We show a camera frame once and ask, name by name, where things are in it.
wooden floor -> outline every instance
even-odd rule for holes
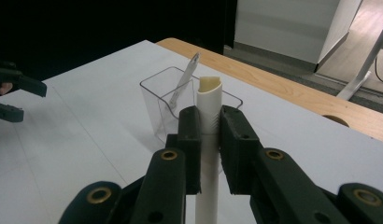
[[[364,0],[352,23],[349,35],[339,49],[319,69],[318,74],[349,82],[353,79],[383,30],[383,0]],[[378,80],[375,68],[364,88],[383,92],[383,83]],[[377,72],[383,79],[383,50],[377,57]]]

hand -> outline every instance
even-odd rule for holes
[[[2,86],[0,87],[0,94],[4,95],[8,93],[11,90],[11,88],[13,88],[12,83],[7,83],[7,82],[2,83]]]

black cable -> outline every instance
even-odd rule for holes
[[[377,56],[376,59],[375,59],[375,72],[376,72],[376,76],[377,76],[378,80],[380,80],[380,81],[383,82],[383,79],[381,79],[381,78],[378,76],[378,73],[377,73],[377,58],[378,58],[378,56]]]

round hole in desk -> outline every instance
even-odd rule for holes
[[[349,125],[343,120],[333,115],[322,115],[324,118],[331,119],[339,124],[343,124],[346,127],[349,127]]]

metal leg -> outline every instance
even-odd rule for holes
[[[354,79],[352,79],[346,85],[346,87],[337,94],[337,97],[342,98],[344,100],[349,100],[349,98],[351,98],[351,96],[360,88],[363,82],[369,77],[369,68],[381,49],[383,49],[383,31],[381,32],[380,36],[378,37],[378,40],[376,41],[375,45],[373,46],[372,50],[367,56],[367,59],[364,62],[360,73],[357,76],[355,76]]]

